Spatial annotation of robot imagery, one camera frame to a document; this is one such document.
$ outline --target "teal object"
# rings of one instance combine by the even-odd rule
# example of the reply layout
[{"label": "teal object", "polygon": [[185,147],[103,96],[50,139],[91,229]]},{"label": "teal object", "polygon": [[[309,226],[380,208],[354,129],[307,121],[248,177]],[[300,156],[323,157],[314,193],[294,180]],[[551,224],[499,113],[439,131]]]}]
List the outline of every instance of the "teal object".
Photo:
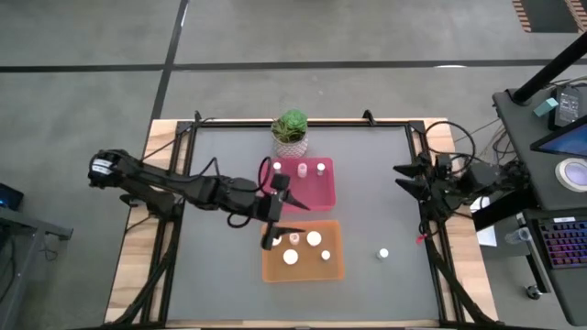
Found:
[{"label": "teal object", "polygon": [[536,116],[543,116],[550,112],[550,110],[557,107],[557,105],[559,105],[557,100],[550,97],[548,100],[544,101],[541,105],[537,106],[537,108],[534,109],[534,114]]}]

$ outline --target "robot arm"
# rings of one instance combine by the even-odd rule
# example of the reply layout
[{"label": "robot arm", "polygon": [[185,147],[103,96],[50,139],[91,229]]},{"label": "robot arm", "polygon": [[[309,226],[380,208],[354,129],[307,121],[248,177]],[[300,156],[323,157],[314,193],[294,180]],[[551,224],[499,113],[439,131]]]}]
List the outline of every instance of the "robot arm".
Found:
[{"label": "robot arm", "polygon": [[[266,161],[271,167],[271,160],[264,159],[263,163]],[[124,150],[102,150],[90,161],[88,179],[92,187],[122,188],[134,198],[144,201],[149,211],[160,218],[173,219],[179,216],[175,197],[179,195],[199,209],[220,209],[229,213],[228,225],[234,228],[245,226],[250,219],[260,220],[267,223],[267,230],[261,239],[261,247],[267,250],[271,249],[274,238],[303,231],[275,225],[281,217],[283,203],[307,209],[292,197],[288,190],[290,178],[283,174],[273,175],[271,187],[275,192],[268,193],[261,189],[264,182],[259,182],[258,186],[248,179],[231,178],[218,173],[185,176],[145,164]],[[241,215],[247,220],[240,225],[233,225],[230,222],[232,215]]]}]

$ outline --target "chair wheel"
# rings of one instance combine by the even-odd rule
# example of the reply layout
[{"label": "chair wheel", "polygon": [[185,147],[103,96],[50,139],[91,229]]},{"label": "chair wheel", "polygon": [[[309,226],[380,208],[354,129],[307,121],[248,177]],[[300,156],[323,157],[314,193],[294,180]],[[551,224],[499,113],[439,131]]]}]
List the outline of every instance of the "chair wheel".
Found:
[{"label": "chair wheel", "polygon": [[526,295],[532,300],[538,300],[542,296],[542,292],[540,292],[536,285],[530,285],[526,288]]}]

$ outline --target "keyboard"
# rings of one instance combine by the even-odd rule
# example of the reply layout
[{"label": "keyboard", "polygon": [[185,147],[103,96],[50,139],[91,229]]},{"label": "keyboard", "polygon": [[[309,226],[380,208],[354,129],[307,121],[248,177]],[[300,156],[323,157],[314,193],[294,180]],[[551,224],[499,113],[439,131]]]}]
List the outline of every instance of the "keyboard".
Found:
[{"label": "keyboard", "polygon": [[587,221],[541,224],[539,230],[550,267],[587,267]]}]

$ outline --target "white paper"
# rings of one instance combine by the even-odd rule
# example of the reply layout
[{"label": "white paper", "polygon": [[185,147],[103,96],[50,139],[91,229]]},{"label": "white paper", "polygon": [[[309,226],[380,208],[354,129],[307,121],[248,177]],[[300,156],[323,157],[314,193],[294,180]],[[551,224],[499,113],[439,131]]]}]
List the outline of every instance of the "white paper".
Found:
[{"label": "white paper", "polygon": [[[471,212],[479,211],[483,207],[489,206],[489,197],[479,197],[471,205]],[[495,238],[495,228],[491,225],[487,228],[477,232],[477,240],[480,245],[487,247],[497,247],[497,239]]]}]

